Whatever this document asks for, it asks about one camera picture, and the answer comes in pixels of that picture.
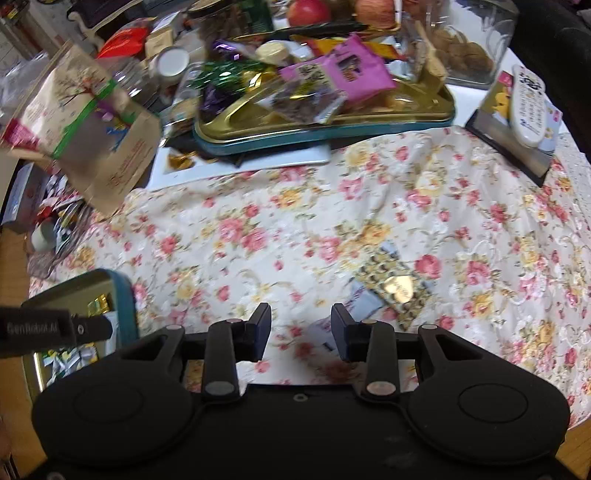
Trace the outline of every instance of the jar lid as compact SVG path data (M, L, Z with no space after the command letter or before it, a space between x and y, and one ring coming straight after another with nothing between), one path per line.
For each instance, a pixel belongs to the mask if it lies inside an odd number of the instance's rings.
M189 7L187 13L191 18L201 18L226 8L232 0L197 0Z

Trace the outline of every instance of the pink package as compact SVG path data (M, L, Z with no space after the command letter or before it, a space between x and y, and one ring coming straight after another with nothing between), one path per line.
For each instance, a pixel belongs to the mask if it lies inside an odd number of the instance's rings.
M363 45L355 33L326 55L290 65L279 73L285 81L298 77L303 79L314 75L319 67L330 77L336 89L345 91L351 103L396 88L384 60Z

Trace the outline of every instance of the red apple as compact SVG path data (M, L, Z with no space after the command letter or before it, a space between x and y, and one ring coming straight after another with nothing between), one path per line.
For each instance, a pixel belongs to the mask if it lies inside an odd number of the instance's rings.
M287 19L292 27L330 22L330 8L322 0L294 0Z

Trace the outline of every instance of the tablecloth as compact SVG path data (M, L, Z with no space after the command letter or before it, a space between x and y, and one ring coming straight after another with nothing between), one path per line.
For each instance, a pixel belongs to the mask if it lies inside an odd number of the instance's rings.
M203 332L266 301L271 337L262 361L239 365L242 381L346 382L360 367L316 346L307 327L347 300L352 273L388 240L433 294L412 321L389 307L373 317L407 332L436 323L545 378L568 399L574 426L591 412L591 232L563 155L573 155L571 140L561 139L538 188L452 127L372 138L320 167L134 190L49 280L32 280L31 294L92 268L118 270L133 283L142 335L169 323ZM401 376L415 387L411 363Z

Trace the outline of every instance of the gold tray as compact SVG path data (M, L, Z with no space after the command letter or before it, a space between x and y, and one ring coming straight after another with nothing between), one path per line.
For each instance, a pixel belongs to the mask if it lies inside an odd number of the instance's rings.
M336 115L330 125L296 124L270 113L255 103L272 91L272 87L263 87L243 96L209 123L201 121L197 113L194 128L202 140L224 144L339 126L444 122L453 119L453 96L445 85L437 85L440 87L439 91L433 93L432 79L426 79L421 83L409 83L398 78L395 80L396 89L380 93L362 109ZM386 106L388 97L389 104L395 105L395 108L389 111Z

